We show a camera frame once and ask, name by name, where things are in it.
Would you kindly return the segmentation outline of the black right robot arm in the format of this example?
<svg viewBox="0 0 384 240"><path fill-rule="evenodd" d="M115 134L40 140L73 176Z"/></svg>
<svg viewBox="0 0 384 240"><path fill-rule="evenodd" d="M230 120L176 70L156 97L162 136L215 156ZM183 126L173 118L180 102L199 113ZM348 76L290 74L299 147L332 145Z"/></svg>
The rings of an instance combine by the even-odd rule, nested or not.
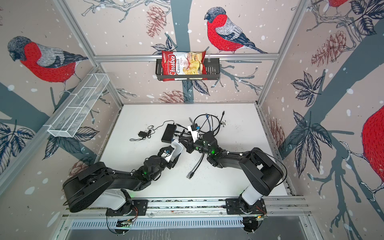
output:
<svg viewBox="0 0 384 240"><path fill-rule="evenodd" d="M212 131L196 140L181 134L179 142L189 154L197 151L207 155L207 161L213 167L241 169L245 173L250 185L240 194L233 207L245 214L250 214L256 202L268 196L284 175L283 170L260 148L246 152L224 150L219 147Z"/></svg>

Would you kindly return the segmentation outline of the black network switch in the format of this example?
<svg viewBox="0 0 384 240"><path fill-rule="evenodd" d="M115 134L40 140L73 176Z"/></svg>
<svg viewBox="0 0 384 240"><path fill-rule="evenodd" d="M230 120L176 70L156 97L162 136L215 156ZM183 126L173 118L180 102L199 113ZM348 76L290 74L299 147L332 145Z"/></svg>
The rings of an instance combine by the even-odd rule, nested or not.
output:
<svg viewBox="0 0 384 240"><path fill-rule="evenodd" d="M177 125L175 124L167 124L165 132L161 138L163 143L171 144L174 138L175 131L177 129Z"/></svg>

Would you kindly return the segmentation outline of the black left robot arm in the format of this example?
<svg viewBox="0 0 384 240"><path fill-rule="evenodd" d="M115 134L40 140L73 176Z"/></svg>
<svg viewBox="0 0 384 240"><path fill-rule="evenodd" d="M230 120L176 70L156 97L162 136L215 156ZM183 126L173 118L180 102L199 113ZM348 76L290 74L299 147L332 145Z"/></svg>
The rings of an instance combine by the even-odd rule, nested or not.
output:
<svg viewBox="0 0 384 240"><path fill-rule="evenodd" d="M157 155L145 159L140 168L131 172L113 170L103 162L95 163L63 183L66 197L64 205L69 207L70 212L77 213L90 207L107 190L118 189L125 202L115 208L107 206L111 210L118 210L130 204L128 190L142 191L152 181L158 180L164 169L172 169L176 165L181 152L182 149L172 146L164 147Z"/></svg>

